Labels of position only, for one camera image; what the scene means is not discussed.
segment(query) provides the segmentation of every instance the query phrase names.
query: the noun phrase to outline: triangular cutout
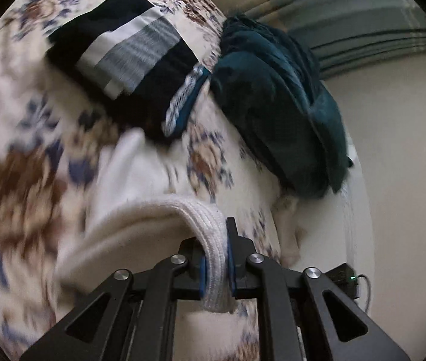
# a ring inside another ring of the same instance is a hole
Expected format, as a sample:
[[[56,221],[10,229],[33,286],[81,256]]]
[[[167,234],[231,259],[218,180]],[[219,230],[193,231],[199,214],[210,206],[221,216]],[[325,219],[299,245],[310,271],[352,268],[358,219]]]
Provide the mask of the triangular cutout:
[[[110,298],[109,293],[99,296],[66,328],[66,333],[80,341],[91,343]]]
[[[348,342],[368,332],[367,326],[333,292],[323,292],[323,298],[340,341]]]

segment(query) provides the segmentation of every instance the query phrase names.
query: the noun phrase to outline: folded clothing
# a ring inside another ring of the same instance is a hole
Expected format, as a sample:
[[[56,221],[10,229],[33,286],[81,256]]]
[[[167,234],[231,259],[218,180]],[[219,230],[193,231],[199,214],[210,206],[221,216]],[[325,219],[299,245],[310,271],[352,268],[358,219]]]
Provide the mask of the folded clothing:
[[[106,0],[49,36],[49,61],[113,121],[156,141],[181,135],[209,72],[148,0]]]
[[[336,193],[348,168],[340,111],[310,49],[244,15],[229,17],[210,88],[252,153],[299,197]]]
[[[226,219],[216,205],[194,196],[181,150],[178,142],[167,153],[158,151],[141,129],[103,149],[85,234],[58,251],[61,283],[90,292],[117,269],[152,269],[196,236],[207,264],[202,305],[213,312],[231,309]]]

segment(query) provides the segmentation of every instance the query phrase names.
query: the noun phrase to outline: curtain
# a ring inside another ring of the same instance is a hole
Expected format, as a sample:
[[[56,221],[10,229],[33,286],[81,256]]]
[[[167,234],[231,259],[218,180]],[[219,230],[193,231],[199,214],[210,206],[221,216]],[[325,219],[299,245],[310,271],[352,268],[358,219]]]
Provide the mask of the curtain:
[[[322,78],[426,51],[426,14],[414,0],[250,0],[240,11],[308,45]]]

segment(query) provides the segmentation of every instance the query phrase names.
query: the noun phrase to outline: white knit cloth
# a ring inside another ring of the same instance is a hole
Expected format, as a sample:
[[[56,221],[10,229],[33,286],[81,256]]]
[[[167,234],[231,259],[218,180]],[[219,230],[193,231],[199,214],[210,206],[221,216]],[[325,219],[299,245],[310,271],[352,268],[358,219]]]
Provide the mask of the white knit cloth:
[[[125,133],[105,149],[87,214],[84,237],[60,246],[56,276],[62,283],[91,291],[117,269],[151,269],[196,236],[207,261],[206,310],[231,308],[227,281],[227,229],[216,205],[196,199],[180,143],[161,152],[141,129]]]

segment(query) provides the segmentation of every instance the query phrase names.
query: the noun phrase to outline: mattress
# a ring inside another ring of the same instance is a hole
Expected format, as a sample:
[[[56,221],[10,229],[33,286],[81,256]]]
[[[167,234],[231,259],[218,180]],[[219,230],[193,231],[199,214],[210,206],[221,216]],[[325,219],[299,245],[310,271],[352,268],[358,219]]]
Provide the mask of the mattress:
[[[52,31],[102,1],[16,0],[0,19],[0,345],[10,359],[81,297],[71,292],[60,302],[55,263],[68,240],[84,231],[99,152],[120,132],[44,53]],[[149,1],[211,68],[224,20],[216,6],[210,0]],[[198,198],[235,217],[259,252],[278,259],[270,208],[279,183],[220,112],[208,83],[181,142]],[[181,303],[178,319],[183,335],[175,339],[175,360],[258,359],[254,300],[238,303],[232,314]]]

